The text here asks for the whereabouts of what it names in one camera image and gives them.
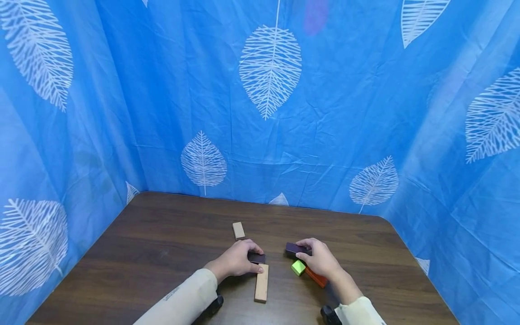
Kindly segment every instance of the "white leaf pattern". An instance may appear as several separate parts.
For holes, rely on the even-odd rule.
[[[399,186],[397,170],[394,167],[392,156],[388,156],[379,163],[363,169],[350,184],[350,198],[361,204],[376,205],[388,200]]]
[[[285,198],[285,195],[283,195],[283,193],[280,193],[280,195],[272,199],[271,202],[269,202],[269,204],[289,206],[289,203],[287,202],[287,199]]]
[[[28,84],[65,112],[72,83],[72,52],[58,19],[44,0],[0,0],[7,48]]]
[[[41,287],[67,254],[67,216],[55,201],[9,199],[0,220],[0,294]]]
[[[202,131],[184,147],[180,162],[189,179],[195,185],[204,186],[204,195],[206,186],[216,186],[226,176],[226,160]]]
[[[440,17],[451,0],[403,0],[401,34],[405,48]]]
[[[129,204],[130,201],[139,194],[139,191],[133,187],[129,182],[126,182],[126,204]]]
[[[245,41],[239,65],[240,79],[262,118],[268,119],[292,94],[301,74],[301,50],[289,30],[258,27]]]
[[[467,110],[466,163],[520,145],[520,68],[486,88]]]
[[[428,275],[430,271],[430,260],[429,259],[422,259],[416,257],[415,260],[417,260],[417,263],[419,263],[419,266],[422,268],[423,272]]]

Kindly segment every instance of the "pink spot on curtain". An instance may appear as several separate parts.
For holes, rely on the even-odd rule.
[[[303,29],[310,36],[318,34],[329,17],[329,0],[307,0]]]

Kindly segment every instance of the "green block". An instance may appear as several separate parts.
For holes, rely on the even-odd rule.
[[[302,275],[303,271],[305,271],[305,264],[303,264],[301,260],[297,260],[293,263],[291,268],[297,276],[300,276]]]

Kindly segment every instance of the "rectangular block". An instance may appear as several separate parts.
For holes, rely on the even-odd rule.
[[[249,260],[249,262],[255,263],[255,264],[265,264],[265,254],[260,255],[260,254],[256,254],[253,252],[249,252],[248,260]]]
[[[296,273],[297,276],[302,275],[303,271],[305,271],[305,265],[302,263],[301,260],[297,260],[296,262],[291,265],[291,269]]]
[[[256,275],[255,301],[267,302],[267,282],[269,280],[269,265],[263,264],[264,273]]]
[[[320,287],[325,288],[329,282],[326,277],[314,273],[308,266],[305,268],[305,273],[310,276]]]
[[[235,240],[245,238],[245,233],[244,233],[244,228],[242,228],[242,223],[234,223],[233,232],[235,233]]]
[[[285,244],[285,254],[287,257],[296,258],[296,253],[306,253],[312,255],[313,252],[308,250],[306,247],[298,246],[293,243]]]

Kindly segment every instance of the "orange block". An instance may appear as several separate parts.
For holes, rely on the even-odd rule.
[[[325,288],[325,286],[329,282],[326,277],[317,275],[308,266],[305,268],[305,273],[307,273],[322,288]]]

